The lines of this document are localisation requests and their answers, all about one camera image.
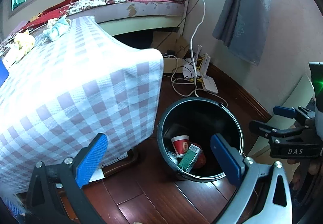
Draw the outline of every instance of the white wall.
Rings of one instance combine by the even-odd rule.
[[[193,44],[201,44],[217,67],[272,113],[273,106],[285,102],[304,73],[310,77],[308,62],[323,61],[323,16],[314,0],[272,0],[264,53],[256,67],[232,55],[212,36],[224,1],[206,1],[206,20]],[[200,21],[201,12],[199,2],[186,21],[187,39]]]
[[[2,7],[2,24],[3,36],[7,37],[9,33],[23,20],[30,20],[38,13],[50,8],[64,0],[34,0],[30,5],[10,17],[11,0],[3,0],[0,4]]]

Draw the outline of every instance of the bolt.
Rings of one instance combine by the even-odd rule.
[[[282,168],[283,167],[283,163],[280,162],[280,161],[275,161],[274,165],[275,165],[275,167],[278,167],[278,168]]]
[[[37,167],[37,168],[40,168],[42,165],[43,165],[43,162],[41,162],[41,161],[38,161],[38,162],[36,163],[36,167]]]
[[[65,158],[65,160],[64,160],[64,163],[67,165],[70,165],[72,162],[73,162],[73,158],[71,158],[71,157]]]
[[[253,160],[251,157],[246,157],[246,158],[244,159],[244,162],[245,162],[246,164],[248,164],[248,165],[251,165],[251,164],[253,164],[253,163],[254,163],[254,160]]]

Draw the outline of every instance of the trash can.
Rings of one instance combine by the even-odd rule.
[[[178,175],[195,182],[212,182],[225,177],[210,148],[211,136],[217,133],[242,154],[243,134],[234,115],[213,100],[190,97],[173,103],[163,113],[157,125],[157,142],[164,160]],[[206,164],[200,169],[185,172],[168,156],[167,151],[174,152],[171,138],[180,135],[188,135],[191,143],[202,147]]]

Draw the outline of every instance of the cup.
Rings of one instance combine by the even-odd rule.
[[[189,146],[188,136],[176,136],[173,137],[171,141],[176,152],[176,157],[183,157]]]

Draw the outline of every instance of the gray curtain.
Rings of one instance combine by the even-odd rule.
[[[229,51],[259,65],[269,24],[271,0],[226,0],[213,36]]]

